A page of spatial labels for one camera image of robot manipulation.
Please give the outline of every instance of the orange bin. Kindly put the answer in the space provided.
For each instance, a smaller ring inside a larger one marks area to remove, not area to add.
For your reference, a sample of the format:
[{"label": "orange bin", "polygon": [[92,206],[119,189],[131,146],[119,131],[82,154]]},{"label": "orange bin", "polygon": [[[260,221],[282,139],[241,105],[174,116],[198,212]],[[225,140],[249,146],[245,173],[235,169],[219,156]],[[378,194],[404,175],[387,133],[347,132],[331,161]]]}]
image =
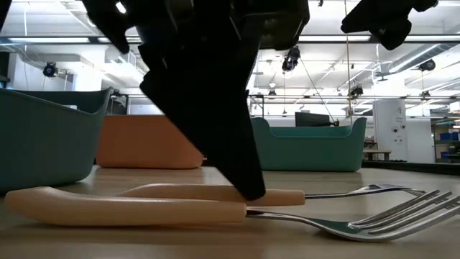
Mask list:
[{"label": "orange bin", "polygon": [[107,168],[191,169],[203,156],[164,115],[106,116],[98,165]]}]

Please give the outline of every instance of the fork tine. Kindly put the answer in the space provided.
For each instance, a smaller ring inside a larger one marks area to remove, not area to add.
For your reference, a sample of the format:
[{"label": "fork tine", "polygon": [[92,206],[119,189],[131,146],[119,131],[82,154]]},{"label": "fork tine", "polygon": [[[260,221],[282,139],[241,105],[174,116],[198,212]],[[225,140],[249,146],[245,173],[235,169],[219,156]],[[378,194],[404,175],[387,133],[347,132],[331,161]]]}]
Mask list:
[{"label": "fork tine", "polygon": [[410,224],[407,227],[403,227],[393,232],[387,232],[382,235],[376,235],[368,241],[384,242],[384,241],[396,240],[401,237],[407,237],[408,235],[425,230],[431,226],[434,226],[435,224],[438,224],[447,219],[450,219],[456,216],[458,213],[460,213],[460,206],[456,207],[455,209],[448,210],[430,219],[425,219],[423,221],[418,221],[414,224]]},{"label": "fork tine", "polygon": [[382,233],[386,233],[386,232],[391,232],[393,230],[397,230],[401,227],[404,227],[404,226],[407,226],[411,223],[414,223],[424,217],[427,217],[428,215],[431,215],[441,209],[444,209],[444,207],[448,204],[451,204],[453,202],[457,202],[458,200],[460,200],[460,196],[457,196],[453,199],[450,199],[448,201],[444,201],[442,203],[440,203],[439,205],[437,206],[434,206],[434,207],[431,207],[430,209],[426,209],[424,211],[421,211],[417,214],[414,214],[412,215],[411,217],[407,217],[399,222],[396,222],[396,223],[393,223],[393,224],[390,224],[390,225],[387,225],[385,227],[380,227],[376,230],[370,230],[368,233],[369,234],[372,234],[372,235],[378,235],[378,234],[382,234]]},{"label": "fork tine", "polygon": [[377,215],[374,215],[374,216],[371,216],[371,217],[368,217],[366,219],[362,219],[362,220],[358,220],[358,221],[355,221],[355,222],[351,222],[353,225],[355,226],[359,226],[361,224],[370,224],[370,223],[373,223],[373,222],[376,222],[376,221],[379,221],[381,219],[384,219],[385,217],[388,217],[388,216],[391,216],[393,214],[396,214],[404,209],[407,209],[408,207],[410,206],[413,206],[419,202],[422,202],[426,199],[429,199],[433,196],[435,196],[436,194],[439,193],[439,190],[435,190],[435,191],[431,191],[429,193],[426,193],[426,194],[423,194],[422,196],[419,196],[419,197],[416,197],[414,199],[411,199],[409,201],[406,201],[404,203],[401,203],[397,206],[394,206],[393,208],[391,209],[388,209],[384,212],[381,212]]},{"label": "fork tine", "polygon": [[[419,191],[419,190],[408,190],[408,191],[405,191],[405,192],[407,192],[409,194],[412,194],[412,195],[415,195],[415,196],[421,196],[421,195],[425,194],[424,191]],[[440,201],[437,201],[436,204],[440,204],[441,202],[443,202],[445,200],[446,199],[442,199]],[[453,208],[455,208],[457,206],[460,206],[460,204],[459,203],[454,203],[454,204],[446,206],[446,209],[453,209]]]},{"label": "fork tine", "polygon": [[400,219],[403,219],[405,218],[406,216],[409,216],[411,214],[414,214],[416,212],[419,212],[421,211],[422,209],[430,206],[431,204],[434,204],[436,203],[437,201],[440,201],[444,198],[447,198],[449,197],[450,195],[452,195],[452,193],[449,191],[449,192],[446,192],[444,194],[441,194],[439,196],[434,196],[432,199],[429,199],[427,201],[424,201],[422,203],[419,203],[419,204],[416,204],[414,206],[411,206],[397,214],[393,214],[391,217],[387,217],[383,220],[380,220],[378,222],[374,222],[374,223],[371,223],[371,224],[361,224],[358,226],[359,229],[361,230],[370,230],[370,229],[375,229],[375,228],[378,228],[378,227],[381,227],[381,226],[385,226],[385,225],[388,225],[390,223],[393,223],[393,222],[396,222]]}]

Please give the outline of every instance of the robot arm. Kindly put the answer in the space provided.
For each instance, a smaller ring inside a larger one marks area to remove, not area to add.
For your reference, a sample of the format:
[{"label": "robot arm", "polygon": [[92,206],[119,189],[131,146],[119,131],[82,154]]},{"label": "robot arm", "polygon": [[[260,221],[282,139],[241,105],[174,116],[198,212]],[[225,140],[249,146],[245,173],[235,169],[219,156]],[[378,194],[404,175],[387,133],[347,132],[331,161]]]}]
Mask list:
[{"label": "robot arm", "polygon": [[[264,196],[245,88],[259,49],[297,44],[310,19],[308,0],[121,0],[126,14],[117,0],[82,1],[122,53],[129,52],[126,30],[137,28],[149,67],[141,90],[246,199]],[[0,3],[0,25],[10,4]],[[391,50],[410,31],[410,10],[435,5],[437,0],[361,0],[341,29],[369,31]]]}]

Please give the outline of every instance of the computer monitor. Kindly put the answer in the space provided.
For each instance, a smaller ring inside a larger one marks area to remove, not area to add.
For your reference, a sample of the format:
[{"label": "computer monitor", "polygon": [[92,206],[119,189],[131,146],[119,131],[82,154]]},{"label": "computer monitor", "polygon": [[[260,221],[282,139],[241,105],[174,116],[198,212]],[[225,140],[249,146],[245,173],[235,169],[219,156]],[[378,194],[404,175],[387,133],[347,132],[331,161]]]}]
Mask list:
[{"label": "computer monitor", "polygon": [[331,126],[329,115],[312,114],[309,112],[295,113],[296,127],[327,127]]}]

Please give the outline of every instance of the cable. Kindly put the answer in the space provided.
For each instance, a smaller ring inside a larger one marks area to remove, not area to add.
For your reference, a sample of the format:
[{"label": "cable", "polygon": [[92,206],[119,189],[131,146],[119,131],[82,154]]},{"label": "cable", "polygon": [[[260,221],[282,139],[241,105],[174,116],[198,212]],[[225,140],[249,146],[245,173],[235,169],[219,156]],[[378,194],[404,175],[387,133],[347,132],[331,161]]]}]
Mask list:
[{"label": "cable", "polygon": [[[346,9],[346,0],[344,0],[345,6],[345,16],[348,15],[348,11]],[[350,80],[350,46],[348,41],[348,33],[346,34],[346,64],[347,64],[347,71],[348,71],[348,109],[350,114],[350,122],[353,124],[353,111],[351,110],[351,80]]]},{"label": "cable", "polygon": [[328,111],[328,114],[329,114],[329,116],[331,117],[332,121],[335,122],[335,119],[334,119],[334,117],[332,117],[332,114],[331,114],[331,112],[329,111],[328,106],[324,103],[323,97],[321,97],[321,95],[319,94],[318,89],[317,89],[316,86],[315,86],[315,82],[313,82],[313,79],[311,79],[310,73],[308,72],[307,67],[306,67],[305,64],[303,63],[303,60],[300,60],[300,62],[302,63],[303,69],[305,69],[305,72],[307,73],[307,76],[308,76],[308,78],[310,79],[311,85],[312,85],[312,86],[314,87],[314,89],[316,90],[316,93],[318,94],[319,99],[321,100],[321,102],[323,103],[324,107],[326,108],[326,111]]}]

